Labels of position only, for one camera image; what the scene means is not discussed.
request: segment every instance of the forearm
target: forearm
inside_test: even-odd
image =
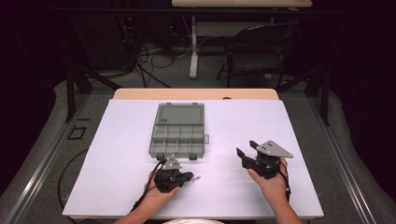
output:
[[[274,203],[272,209],[277,224],[303,224],[287,201]]]
[[[154,205],[142,202],[134,211],[115,222],[116,224],[143,224],[161,210],[159,204]]]

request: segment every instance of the metal bracket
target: metal bracket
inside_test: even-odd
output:
[[[257,146],[255,149],[267,156],[293,158],[291,153],[272,140]]]
[[[177,170],[181,169],[180,162],[175,158],[169,158],[166,160],[165,164],[163,165],[163,170]]]

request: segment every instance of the wire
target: wire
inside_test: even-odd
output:
[[[143,86],[146,88],[148,85],[146,84],[145,75],[143,74],[143,71],[141,71],[141,70],[139,70],[138,68],[136,68],[136,72],[137,72],[137,74],[138,74],[139,76],[142,77],[142,79],[143,79]]]
[[[64,209],[64,203],[62,202],[62,196],[61,196],[61,184],[62,184],[62,179],[63,179],[63,177],[64,177],[64,173],[66,172],[66,170],[67,170],[67,168],[69,167],[69,165],[70,165],[77,157],[79,157],[80,155],[86,153],[87,151],[88,151],[88,149],[85,149],[85,150],[79,152],[76,156],[74,156],[74,157],[66,164],[66,166],[64,167],[64,169],[63,169],[62,172],[61,172],[61,175],[59,176],[57,191],[58,191],[58,201],[59,201],[59,204],[61,205],[62,209]],[[67,218],[68,218],[72,223],[78,224],[73,218],[71,218],[71,217],[67,217]]]
[[[151,73],[149,73],[146,69],[144,69],[140,64],[136,64],[137,67],[139,67],[142,71],[144,71],[146,74],[148,74],[150,77],[154,78],[154,80],[158,81],[159,83],[163,84],[165,87],[171,88],[171,86],[169,86],[168,84],[160,81],[158,78],[156,78],[154,75],[152,75]]]
[[[186,27],[186,30],[189,33],[190,47],[189,47],[189,51],[187,51],[187,53],[185,53],[183,55],[177,55],[177,57],[184,57],[184,56],[190,54],[190,51],[192,50],[192,35],[191,35],[191,32],[190,32],[189,26],[186,23],[186,20],[184,19],[184,17],[182,17],[182,19],[183,19],[183,22],[184,22],[184,26]]]
[[[159,161],[159,162],[157,163],[157,165],[154,167],[154,169],[152,170],[151,174],[149,175],[148,183],[146,184],[145,191],[143,191],[143,194],[142,194],[142,196],[139,198],[139,200],[137,200],[137,201],[134,203],[134,207],[132,208],[131,212],[134,211],[134,210],[139,206],[139,204],[141,204],[141,203],[143,202],[143,200],[145,199],[146,195],[148,194],[148,192],[149,192],[150,190],[152,190],[152,189],[154,189],[154,188],[157,187],[157,186],[154,186],[154,187],[152,187],[151,189],[149,189],[149,184],[151,183],[152,178],[155,176],[155,173],[156,173],[156,171],[157,171],[158,166],[161,165],[161,168],[160,168],[160,169],[162,169],[162,168],[163,168],[163,165],[165,164],[165,162],[166,162],[166,160],[161,160],[161,161]]]
[[[153,61],[153,58],[154,58],[154,57],[152,57],[152,56],[151,56],[150,64],[151,64],[152,66],[156,67],[156,68],[167,68],[167,67],[171,66],[171,65],[173,64],[173,62],[175,61],[175,55],[173,55],[172,53],[170,53],[170,56],[171,56],[171,62],[170,62],[169,64],[167,64],[167,65],[164,65],[164,66],[155,65],[155,64],[154,64],[154,61]]]
[[[277,169],[276,169],[272,164],[270,164],[268,161],[265,161],[265,160],[261,160],[261,161],[263,161],[266,165],[268,165],[268,166],[271,167],[272,169],[276,170],[276,172],[277,172],[278,174],[280,174],[280,175],[283,177],[283,179],[285,179],[285,184],[286,184],[286,199],[289,201],[290,195],[291,195],[291,188],[290,188],[290,185],[289,185],[288,168],[286,168],[286,165],[283,164],[283,162],[280,161],[280,164],[282,164],[283,167],[285,167],[285,173],[286,173],[286,175],[284,175],[282,172],[280,172],[280,169],[277,170]]]
[[[134,69],[132,67],[127,67],[125,69],[123,69],[122,71],[118,72],[117,74],[112,74],[112,75],[101,75],[102,77],[105,77],[107,79],[112,79],[112,78],[116,78],[116,77],[124,77],[128,74],[130,74],[131,72],[133,72]]]

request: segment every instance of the gray plastic organizer box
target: gray plastic organizer box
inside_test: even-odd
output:
[[[202,158],[205,153],[204,104],[159,104],[148,153],[157,160]]]

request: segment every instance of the human hand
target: human hand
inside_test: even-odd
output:
[[[163,206],[169,202],[171,199],[173,199],[177,192],[179,187],[173,189],[169,193],[162,193],[160,192],[159,189],[155,187],[154,183],[154,176],[151,178],[151,181],[147,183],[144,187],[144,191],[146,189],[148,190],[145,197],[143,198],[143,201],[136,207],[135,210],[133,210],[131,213],[126,215],[125,217],[119,219],[117,224],[143,224],[145,221],[147,221],[149,218],[154,216],[156,213],[158,213]]]
[[[148,204],[150,207],[159,207],[159,211],[167,202],[172,200],[177,195],[179,187],[172,189],[168,193],[162,193],[158,188],[155,187],[154,178],[156,174],[157,172],[155,172],[154,176],[151,178],[150,183],[146,183],[145,185],[146,188],[148,184],[148,192],[142,203]]]
[[[280,164],[280,172],[287,176],[286,168],[288,163],[285,158],[281,157],[280,162],[282,162],[285,166]],[[288,202],[286,198],[286,182],[282,175],[277,174],[276,176],[265,179],[262,176],[258,175],[254,170],[248,169],[247,172],[251,176],[251,178],[260,186],[262,189],[262,195],[274,208],[277,203]]]

